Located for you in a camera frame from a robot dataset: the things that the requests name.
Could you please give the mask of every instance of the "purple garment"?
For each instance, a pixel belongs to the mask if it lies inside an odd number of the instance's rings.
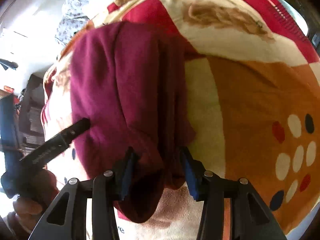
[[[164,187],[184,183],[178,146],[194,137],[187,120],[183,42],[144,24],[119,22],[90,30],[70,64],[73,120],[92,127],[75,140],[90,178],[110,169],[132,146],[140,160],[129,195],[115,203],[145,222]]]

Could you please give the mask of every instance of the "bedsheet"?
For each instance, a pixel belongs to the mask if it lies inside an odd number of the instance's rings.
[[[248,178],[284,232],[295,228],[319,198],[320,63],[281,4],[115,0],[106,7],[77,33],[46,74],[42,114],[46,138],[72,123],[68,64],[77,39],[116,21],[155,25],[185,41],[188,118],[196,131],[188,146],[193,157],[223,178]],[[65,156],[71,159],[71,149]],[[77,165],[84,178],[81,163]],[[77,176],[69,168],[67,172]],[[120,237],[195,239],[201,208],[186,186],[166,189],[146,223],[132,224],[118,214],[118,225],[128,232]]]

